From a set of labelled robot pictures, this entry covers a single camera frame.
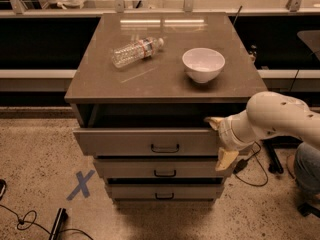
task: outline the drawer handle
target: drawer handle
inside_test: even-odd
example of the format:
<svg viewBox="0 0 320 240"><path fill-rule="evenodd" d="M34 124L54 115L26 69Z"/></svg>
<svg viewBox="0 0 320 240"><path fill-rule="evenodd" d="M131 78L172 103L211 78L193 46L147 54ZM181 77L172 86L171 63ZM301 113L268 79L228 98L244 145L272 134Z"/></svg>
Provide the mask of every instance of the drawer handle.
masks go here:
<svg viewBox="0 0 320 240"><path fill-rule="evenodd" d="M180 149L179 144L176 147L156 147L155 145L151 144L151 150L154 153L177 153Z"/></svg>
<svg viewBox="0 0 320 240"><path fill-rule="evenodd" d="M159 173L157 173L157 170L154 170L153 174L154 174L155 177L159 177L159 178L172 178L172 177L175 177L177 175L177 171L174 170L172 174L166 175L166 174L159 174Z"/></svg>
<svg viewBox="0 0 320 240"><path fill-rule="evenodd" d="M174 198L174 193L171 193L171 196L168 197L159 197L158 193L154 194L157 200L172 200Z"/></svg>

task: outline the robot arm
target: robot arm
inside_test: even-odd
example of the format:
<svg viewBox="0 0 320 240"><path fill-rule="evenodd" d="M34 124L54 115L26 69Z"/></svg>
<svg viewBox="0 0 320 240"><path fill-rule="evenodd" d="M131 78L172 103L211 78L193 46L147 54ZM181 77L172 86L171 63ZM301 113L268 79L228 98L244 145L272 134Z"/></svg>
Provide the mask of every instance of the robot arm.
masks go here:
<svg viewBox="0 0 320 240"><path fill-rule="evenodd" d="M276 136L292 136L320 149L320 115L302 100L274 92L252 96L239 114L205 121L219 132L222 143L217 170L227 169L239 150Z"/></svg>

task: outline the speckled concrete floor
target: speckled concrete floor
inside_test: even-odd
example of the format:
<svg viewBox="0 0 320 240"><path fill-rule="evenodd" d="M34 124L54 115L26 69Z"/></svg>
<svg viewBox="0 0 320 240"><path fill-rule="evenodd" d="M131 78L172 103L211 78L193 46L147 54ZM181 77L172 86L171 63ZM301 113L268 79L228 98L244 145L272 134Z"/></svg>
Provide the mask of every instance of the speckled concrete floor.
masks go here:
<svg viewBox="0 0 320 240"><path fill-rule="evenodd" d="M268 173L264 187L252 187L234 175L226 181L222 197L208 202L120 202L113 204L97 173L87 182L90 196L69 194L77 186L77 172L94 170L90 157L82 155L72 134L77 121L68 109L36 111L0 109L0 178L8 184L0 201L20 218L37 212L36 223L51 231L57 210L66 208L66 228L85 231L95 240L142 239L319 239L320 219L303 217L297 211L298 191L285 169L282 175ZM285 158L294 150L283 150ZM269 158L258 155L265 169ZM239 176L263 183L265 175L257 161ZM26 220L32 220L29 214ZM17 218L0 207L0 239L48 239L43 229L32 225L16 229ZM68 231L62 239L89 239Z"/></svg>

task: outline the white bowl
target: white bowl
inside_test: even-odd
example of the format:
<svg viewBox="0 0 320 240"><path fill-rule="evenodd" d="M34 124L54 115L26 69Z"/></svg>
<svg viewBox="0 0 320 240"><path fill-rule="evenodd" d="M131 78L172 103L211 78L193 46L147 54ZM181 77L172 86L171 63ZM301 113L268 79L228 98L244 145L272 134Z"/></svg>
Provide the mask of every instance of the white bowl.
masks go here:
<svg viewBox="0 0 320 240"><path fill-rule="evenodd" d="M182 56L186 74L197 83L207 83L216 78L225 65L221 53L208 48L194 48Z"/></svg>

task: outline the desk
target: desk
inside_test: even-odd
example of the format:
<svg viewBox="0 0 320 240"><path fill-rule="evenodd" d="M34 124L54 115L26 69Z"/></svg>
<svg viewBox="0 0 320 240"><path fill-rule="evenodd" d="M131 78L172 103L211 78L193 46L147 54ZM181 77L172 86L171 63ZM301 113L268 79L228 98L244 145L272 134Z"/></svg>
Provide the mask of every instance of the desk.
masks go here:
<svg viewBox="0 0 320 240"><path fill-rule="evenodd" d="M164 38L163 50L112 64L110 49L147 36ZM184 73L182 55L195 47L226 59L205 85ZM232 171L215 171L219 138L203 119L238 113L266 90L225 13L104 14L65 100L110 198L214 201Z"/></svg>

